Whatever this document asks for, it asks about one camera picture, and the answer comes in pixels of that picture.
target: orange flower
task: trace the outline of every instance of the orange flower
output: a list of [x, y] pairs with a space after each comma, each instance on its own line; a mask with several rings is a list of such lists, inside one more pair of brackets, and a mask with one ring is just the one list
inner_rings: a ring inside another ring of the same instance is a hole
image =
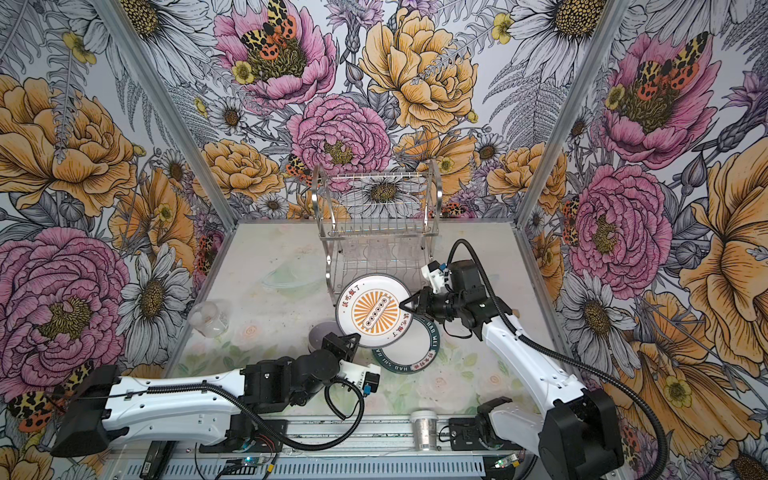
[[0, 447], [1, 480], [51, 480], [51, 454], [31, 446], [19, 454], [15, 447]]
[[696, 220], [714, 231], [710, 252], [680, 271], [690, 305], [707, 317], [707, 338], [724, 362], [760, 374], [768, 362], [768, 139], [710, 168], [709, 209]]
[[[499, 161], [501, 161], [503, 168], [497, 168], [488, 173], [489, 193], [514, 195], [517, 192], [525, 192], [531, 185], [531, 179], [541, 163], [544, 149], [545, 144], [541, 142], [531, 148], [523, 147], [502, 155]], [[538, 204], [549, 215], [554, 215], [565, 195], [566, 164], [565, 153], [561, 152], [558, 155], [558, 162], [547, 177], [547, 183], [538, 199]]]
[[392, 151], [417, 160], [417, 171], [428, 170], [429, 162], [435, 161], [442, 178], [442, 192], [450, 197], [462, 189], [459, 182], [466, 185], [472, 180], [472, 167], [480, 165], [476, 141], [471, 135], [463, 138], [443, 135], [440, 139], [437, 133], [427, 130], [403, 135]]
[[471, 63], [469, 55], [436, 73], [425, 73], [439, 55], [452, 47], [453, 34], [435, 30], [435, 23], [418, 10], [409, 14], [407, 8], [401, 8], [394, 33], [382, 23], [368, 31], [360, 67], [377, 83], [371, 90], [395, 95], [400, 104], [397, 123], [401, 127], [425, 127], [445, 133], [458, 124], [457, 118], [472, 110], [478, 65]]
[[538, 271], [544, 277], [549, 298], [553, 302], [560, 296], [563, 287], [563, 254], [560, 251], [560, 237], [542, 232], [533, 239], [533, 254], [538, 264]]
[[[619, 370], [621, 381], [648, 403], [666, 432], [674, 432], [670, 447], [676, 455], [688, 456], [711, 436], [721, 435], [725, 449], [715, 465], [723, 467], [739, 455], [737, 441], [760, 434], [760, 423], [750, 420], [752, 412], [725, 392], [733, 387], [720, 366], [705, 361], [712, 342], [704, 335], [704, 324], [672, 293], [646, 291], [642, 298], [637, 321], [643, 338], [630, 344], [641, 367], [633, 379]], [[679, 321], [686, 332], [668, 319]], [[737, 386], [746, 390], [743, 383]], [[625, 394], [608, 384], [604, 388], [630, 424], [653, 434], [648, 419]]]
[[28, 78], [22, 87], [0, 75], [0, 191], [26, 194], [16, 208], [36, 204], [48, 188], [67, 192], [96, 217], [136, 187], [134, 147], [96, 97], [76, 92], [74, 130], [59, 163], [51, 99], [60, 93], [42, 78]]
[[141, 178], [141, 194], [120, 196], [109, 219], [112, 245], [118, 250], [147, 252], [154, 262], [163, 243], [176, 247], [176, 260], [190, 272], [194, 269], [195, 239], [192, 210], [184, 197], [171, 187], [160, 168], [152, 180]]
[[[269, 192], [285, 187], [280, 166], [245, 142], [222, 140], [205, 144], [203, 156], [226, 198], [232, 192], [247, 195], [256, 201]], [[204, 195], [195, 180], [195, 193]]]

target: daisy center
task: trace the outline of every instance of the daisy center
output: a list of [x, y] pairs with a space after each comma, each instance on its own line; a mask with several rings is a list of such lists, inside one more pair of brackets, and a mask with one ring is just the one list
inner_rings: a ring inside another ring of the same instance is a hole
[[598, 335], [607, 335], [611, 331], [611, 319], [608, 312], [597, 300], [587, 300], [584, 305], [584, 319], [587, 325]]
[[171, 178], [180, 182], [181, 178], [184, 176], [184, 169], [180, 164], [173, 163], [168, 165], [168, 173]]
[[768, 480], [766, 468], [750, 455], [740, 453], [731, 465], [742, 480]]
[[493, 158], [494, 155], [496, 155], [496, 147], [494, 147], [493, 145], [485, 145], [480, 149], [478, 154], [480, 155], [480, 160], [482, 161], [489, 160]]
[[237, 124], [240, 123], [240, 114], [238, 114], [237, 110], [234, 110], [234, 109], [225, 110], [224, 111], [224, 122], [227, 125], [229, 125], [231, 127], [234, 127], [234, 126], [236, 126]]
[[558, 6], [554, 24], [571, 37], [591, 36], [600, 21], [606, 0], [564, 0]]
[[148, 0], [120, 0], [123, 9], [131, 20], [131, 25], [142, 38], [149, 37], [157, 31], [160, 22], [157, 12]]
[[393, 184], [378, 184], [371, 187], [371, 200], [378, 204], [392, 202], [397, 197], [397, 187]]
[[584, 133], [584, 129], [587, 127], [587, 124], [584, 123], [583, 120], [576, 120], [574, 122], [573, 127], [571, 127], [571, 136], [572, 137], [578, 137], [579, 135]]
[[165, 288], [160, 280], [150, 280], [141, 294], [141, 314], [145, 319], [153, 319], [163, 308]]

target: dish rack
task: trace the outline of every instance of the dish rack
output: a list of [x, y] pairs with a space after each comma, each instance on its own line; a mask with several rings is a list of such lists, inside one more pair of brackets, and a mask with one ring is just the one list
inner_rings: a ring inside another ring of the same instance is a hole
[[[382, 201], [387, 194], [395, 197]], [[312, 206], [334, 306], [343, 288], [366, 273], [392, 275], [412, 292], [426, 285], [421, 268], [432, 260], [442, 211], [434, 162], [424, 171], [367, 174], [328, 175], [316, 167]]]

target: white daisy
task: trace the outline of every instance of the white daisy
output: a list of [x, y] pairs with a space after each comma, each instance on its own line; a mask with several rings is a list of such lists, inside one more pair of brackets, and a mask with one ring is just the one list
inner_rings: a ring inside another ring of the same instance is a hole
[[602, 285], [597, 276], [590, 276], [586, 270], [582, 275], [583, 279], [576, 273], [566, 273], [558, 298], [557, 310], [564, 317], [568, 342], [576, 345], [582, 362], [616, 376], [611, 361], [613, 353], [619, 368], [634, 378], [640, 359], [623, 334], [634, 329], [634, 318], [611, 306], [614, 294], [610, 285]]
[[678, 45], [702, 31], [717, 35], [729, 18], [741, 23], [754, 8], [755, 0], [652, 0], [645, 8], [650, 16], [645, 30], [658, 31], [660, 41], [672, 35]]
[[750, 435], [738, 443], [739, 456], [717, 473], [719, 480], [752, 480], [768, 477], [768, 441]]
[[507, 142], [499, 134], [480, 134], [475, 143], [475, 151], [480, 156], [480, 161], [497, 161], [500, 156], [507, 153]]
[[166, 150], [157, 159], [157, 165], [163, 169], [166, 177], [175, 180], [179, 184], [187, 176], [187, 162], [184, 161], [184, 157], [181, 156], [181, 152], [178, 150]]
[[366, 218], [410, 218], [422, 209], [424, 177], [364, 177], [349, 182], [352, 190], [340, 202], [350, 215]]
[[262, 215], [271, 219], [285, 218], [288, 214], [288, 200], [275, 192], [262, 195], [256, 202], [256, 208]]
[[125, 333], [124, 356], [129, 365], [161, 363], [184, 323], [181, 312], [190, 300], [192, 280], [181, 262], [176, 263], [176, 248], [167, 243], [154, 266], [146, 253], [139, 253], [136, 273], [139, 283], [129, 283], [121, 292], [117, 334]]
[[[101, 0], [60, 0], [58, 7], [69, 19], [69, 28], [83, 37], [85, 49], [96, 54], [106, 51], [114, 76], [123, 78], [126, 62], [98, 17], [94, 1]], [[216, 44], [216, 38], [205, 32], [212, 22], [206, 2], [121, 0], [121, 4], [166, 82], [177, 86], [203, 78], [200, 65], [210, 62], [206, 47]]]
[[[528, 62], [528, 77], [543, 67], [542, 78], [554, 76], [557, 86], [568, 83], [587, 54], [590, 38], [598, 26], [606, 0], [510, 0], [514, 24], [509, 34], [519, 40], [512, 64]], [[637, 9], [627, 12], [624, 36], [642, 25], [635, 18]]]
[[535, 204], [531, 210], [531, 216], [525, 224], [525, 230], [530, 238], [538, 237], [544, 231], [544, 225], [547, 223], [547, 214], [539, 204]]
[[243, 127], [245, 110], [235, 97], [218, 98], [208, 105], [208, 121], [230, 135], [239, 134]]

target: plate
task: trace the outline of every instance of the plate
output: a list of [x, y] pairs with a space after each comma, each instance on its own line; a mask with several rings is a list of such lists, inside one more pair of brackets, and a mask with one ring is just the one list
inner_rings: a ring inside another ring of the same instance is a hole
[[372, 353], [373, 358], [390, 372], [409, 374], [423, 370], [434, 362], [439, 350], [437, 325], [416, 317], [411, 328], [397, 343], [374, 349]]
[[399, 339], [411, 326], [400, 302], [411, 296], [394, 276], [369, 273], [346, 286], [336, 304], [336, 321], [344, 335], [360, 334], [360, 346], [380, 348]]

